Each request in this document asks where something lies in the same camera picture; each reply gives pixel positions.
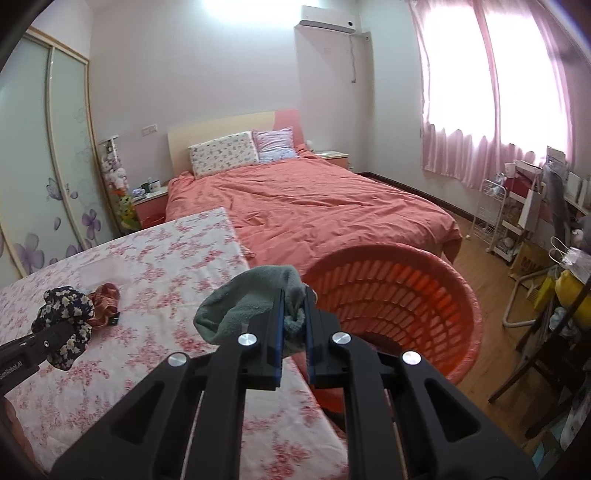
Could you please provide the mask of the person's left hand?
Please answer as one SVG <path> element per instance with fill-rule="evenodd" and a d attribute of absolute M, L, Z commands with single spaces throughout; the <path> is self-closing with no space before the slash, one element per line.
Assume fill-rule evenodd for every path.
<path fill-rule="evenodd" d="M 2 398 L 2 409 L 7 419 L 7 425 L 11 435 L 16 440 L 19 447 L 26 454 L 27 458 L 31 462 L 35 463 L 36 459 L 34 456 L 32 446 L 24 433 L 23 427 L 18 419 L 14 406 L 9 400 L 7 400 L 6 398 Z"/>

